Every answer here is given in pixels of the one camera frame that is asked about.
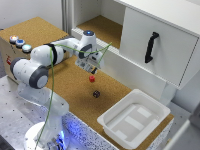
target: wall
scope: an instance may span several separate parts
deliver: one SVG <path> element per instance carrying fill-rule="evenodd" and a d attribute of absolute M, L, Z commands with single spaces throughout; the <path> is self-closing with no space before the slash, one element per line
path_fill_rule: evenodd
<path fill-rule="evenodd" d="M 183 89 L 177 91 L 173 102 L 189 112 L 195 109 L 200 102 L 200 71 Z"/>
<path fill-rule="evenodd" d="M 0 0 L 0 29 L 37 16 L 62 29 L 61 0 Z"/>

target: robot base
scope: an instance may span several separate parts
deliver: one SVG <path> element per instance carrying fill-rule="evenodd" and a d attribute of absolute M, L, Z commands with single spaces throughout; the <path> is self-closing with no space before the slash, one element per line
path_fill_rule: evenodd
<path fill-rule="evenodd" d="M 34 138 L 36 137 L 37 133 L 40 131 L 40 129 L 43 127 L 44 122 L 40 122 L 38 124 L 35 124 L 32 126 L 25 134 L 24 138 L 24 150 L 49 150 L 48 146 L 45 148 L 39 147 L 39 144 L 37 148 L 35 149 L 36 142 Z M 69 144 L 69 140 L 65 140 L 65 146 Z"/>

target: white container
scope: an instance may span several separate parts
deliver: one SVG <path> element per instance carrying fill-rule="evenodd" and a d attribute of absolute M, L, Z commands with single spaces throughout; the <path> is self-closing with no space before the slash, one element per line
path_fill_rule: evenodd
<path fill-rule="evenodd" d="M 169 108 L 136 89 L 97 121 L 119 145 L 126 149 L 136 149 L 169 113 Z"/>

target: red object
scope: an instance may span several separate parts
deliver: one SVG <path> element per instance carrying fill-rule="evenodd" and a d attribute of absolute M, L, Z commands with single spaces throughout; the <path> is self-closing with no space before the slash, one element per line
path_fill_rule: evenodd
<path fill-rule="evenodd" d="M 9 65 L 11 64 L 10 56 L 8 56 L 6 62 L 7 62 Z"/>
<path fill-rule="evenodd" d="M 94 82 L 95 81 L 95 77 L 94 76 L 90 76 L 89 80 L 90 80 L 90 82 Z"/>

